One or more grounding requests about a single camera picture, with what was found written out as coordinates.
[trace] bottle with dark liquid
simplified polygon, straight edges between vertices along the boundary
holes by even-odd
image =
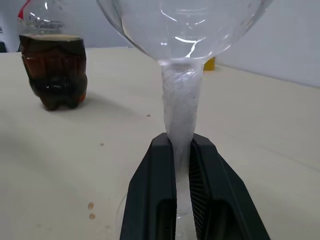
[[[70,24],[65,7],[63,0],[28,0],[18,15],[29,83],[50,111],[61,105],[76,108],[87,92],[84,40]]]

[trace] white table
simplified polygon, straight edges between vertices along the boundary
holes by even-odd
[[[160,67],[135,49],[88,49],[87,76],[80,108],[47,112],[20,54],[0,55],[1,239],[114,239],[129,181],[165,130]],[[203,79],[196,132],[244,180],[273,240],[320,239],[319,104],[317,88],[224,66]]]

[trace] brown liquid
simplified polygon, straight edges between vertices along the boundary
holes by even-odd
[[[20,35],[30,86],[48,110],[76,108],[86,96],[86,50],[70,35]]]

